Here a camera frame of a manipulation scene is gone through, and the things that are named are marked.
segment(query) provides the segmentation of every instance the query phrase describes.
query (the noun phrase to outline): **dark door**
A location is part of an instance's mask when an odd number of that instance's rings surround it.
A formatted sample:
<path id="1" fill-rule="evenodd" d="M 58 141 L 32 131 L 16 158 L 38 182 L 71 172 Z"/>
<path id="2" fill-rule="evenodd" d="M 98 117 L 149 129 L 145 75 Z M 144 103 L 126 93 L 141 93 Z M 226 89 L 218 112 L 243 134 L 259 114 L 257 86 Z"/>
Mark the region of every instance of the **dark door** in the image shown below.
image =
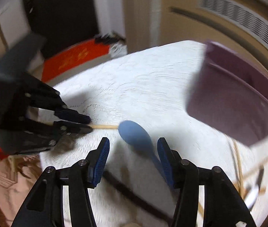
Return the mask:
<path id="1" fill-rule="evenodd" d="M 32 31 L 47 38 L 45 58 L 98 34 L 93 0 L 24 0 Z"/>

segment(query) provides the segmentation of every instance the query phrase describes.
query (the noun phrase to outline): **wooden stick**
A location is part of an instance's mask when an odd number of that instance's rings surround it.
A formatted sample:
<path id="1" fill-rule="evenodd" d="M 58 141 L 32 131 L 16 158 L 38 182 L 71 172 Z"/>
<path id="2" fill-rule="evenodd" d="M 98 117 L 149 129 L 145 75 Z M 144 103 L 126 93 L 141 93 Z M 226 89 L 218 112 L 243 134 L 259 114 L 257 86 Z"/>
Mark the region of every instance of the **wooden stick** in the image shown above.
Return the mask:
<path id="1" fill-rule="evenodd" d="M 243 173 L 242 173 L 241 158 L 240 158 L 238 145 L 237 145 L 237 142 L 235 140 L 233 140 L 233 144 L 234 144 L 234 147 L 235 147 L 236 156 L 237 156 L 237 162 L 238 162 L 240 196 L 243 199 L 243 197 L 244 197 L 244 185 L 243 185 Z"/>
<path id="2" fill-rule="evenodd" d="M 259 195 L 264 195 L 265 193 L 266 193 L 266 187 L 263 186 L 263 187 L 261 187 L 260 190 L 259 190 Z"/>
<path id="3" fill-rule="evenodd" d="M 89 125 L 92 129 L 118 129 L 118 125 Z"/>
<path id="4" fill-rule="evenodd" d="M 243 175 L 243 180 L 246 180 L 247 178 L 249 178 L 251 175 L 255 174 L 256 172 L 259 171 L 260 167 L 264 166 L 265 164 L 268 163 L 268 156 L 266 158 L 264 158 L 264 160 L 262 160 L 257 166 L 255 166 L 254 168 L 252 168 L 251 170 L 249 170 L 247 173 L 245 173 Z M 238 182 L 234 182 L 233 183 L 234 187 L 238 190 L 239 189 L 239 184 Z"/>
<path id="5" fill-rule="evenodd" d="M 53 122 L 46 122 L 44 124 L 53 125 Z M 92 129 L 118 129 L 118 125 L 88 125 Z"/>
<path id="6" fill-rule="evenodd" d="M 204 218 L 204 208 L 202 207 L 201 203 L 198 201 L 198 212 Z"/>

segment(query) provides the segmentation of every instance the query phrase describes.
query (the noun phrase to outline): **blue spoon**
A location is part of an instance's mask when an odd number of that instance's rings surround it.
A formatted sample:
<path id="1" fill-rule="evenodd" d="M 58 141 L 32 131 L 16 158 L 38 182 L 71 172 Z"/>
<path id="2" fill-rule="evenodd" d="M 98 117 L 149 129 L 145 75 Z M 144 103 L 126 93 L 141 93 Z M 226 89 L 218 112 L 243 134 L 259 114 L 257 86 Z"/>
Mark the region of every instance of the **blue spoon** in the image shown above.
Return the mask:
<path id="1" fill-rule="evenodd" d="M 152 140 L 146 130 L 143 129 L 139 124 L 126 120 L 119 124 L 118 132 L 121 138 L 127 144 L 131 145 L 136 151 L 149 156 L 156 169 L 165 179 L 162 164 L 154 153 Z"/>

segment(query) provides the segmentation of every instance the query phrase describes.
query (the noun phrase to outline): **robotic hand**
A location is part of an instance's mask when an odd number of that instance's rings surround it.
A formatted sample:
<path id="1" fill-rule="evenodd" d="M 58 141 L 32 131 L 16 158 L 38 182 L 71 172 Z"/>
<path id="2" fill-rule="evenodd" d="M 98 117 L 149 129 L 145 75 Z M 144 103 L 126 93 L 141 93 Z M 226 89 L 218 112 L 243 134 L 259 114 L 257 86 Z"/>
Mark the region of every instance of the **robotic hand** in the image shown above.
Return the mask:
<path id="1" fill-rule="evenodd" d="M 44 37 L 30 33 L 0 59 L 0 147 L 6 154 L 47 151 L 64 134 L 92 132 L 89 116 L 69 109 L 57 90 L 27 73 L 44 43 Z M 62 120 L 36 122 L 27 117 L 28 107 L 52 110 Z"/>

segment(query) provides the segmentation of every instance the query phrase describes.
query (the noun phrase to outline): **red mat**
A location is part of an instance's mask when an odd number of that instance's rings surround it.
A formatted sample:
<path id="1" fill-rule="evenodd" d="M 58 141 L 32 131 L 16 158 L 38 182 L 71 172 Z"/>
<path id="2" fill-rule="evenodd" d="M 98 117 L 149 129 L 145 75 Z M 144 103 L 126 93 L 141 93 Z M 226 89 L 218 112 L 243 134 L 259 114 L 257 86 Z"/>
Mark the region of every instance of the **red mat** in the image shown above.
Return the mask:
<path id="1" fill-rule="evenodd" d="M 63 72 L 109 53 L 109 45 L 95 44 L 94 39 L 77 44 L 44 62 L 41 80 L 48 82 Z"/>

